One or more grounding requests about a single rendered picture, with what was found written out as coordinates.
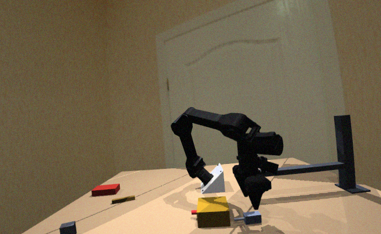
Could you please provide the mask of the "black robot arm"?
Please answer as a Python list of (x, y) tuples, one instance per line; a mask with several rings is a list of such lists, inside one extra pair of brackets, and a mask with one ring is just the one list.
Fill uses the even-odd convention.
[[(237, 142), (237, 151), (240, 155), (276, 155), (283, 152), (283, 140), (274, 131), (260, 133), (261, 127), (245, 114), (229, 113), (216, 114), (188, 108), (172, 124), (173, 133), (179, 136), (186, 154), (186, 169), (191, 178), (198, 178), (206, 186), (213, 178), (204, 166), (203, 158), (197, 156), (191, 136), (193, 123), (219, 130), (224, 136)], [(248, 128), (252, 128), (246, 134)], [(279, 164), (268, 162), (266, 157), (260, 156), (257, 162), (261, 173), (271, 172), (277, 174)]]

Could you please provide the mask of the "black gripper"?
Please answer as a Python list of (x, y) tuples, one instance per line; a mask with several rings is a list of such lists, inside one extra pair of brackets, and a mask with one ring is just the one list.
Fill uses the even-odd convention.
[(262, 194), (272, 189), (271, 181), (261, 174), (257, 162), (260, 157), (256, 154), (236, 156), (239, 165), (234, 165), (232, 172), (239, 184), (244, 197), (249, 197), (254, 210), (258, 210)]

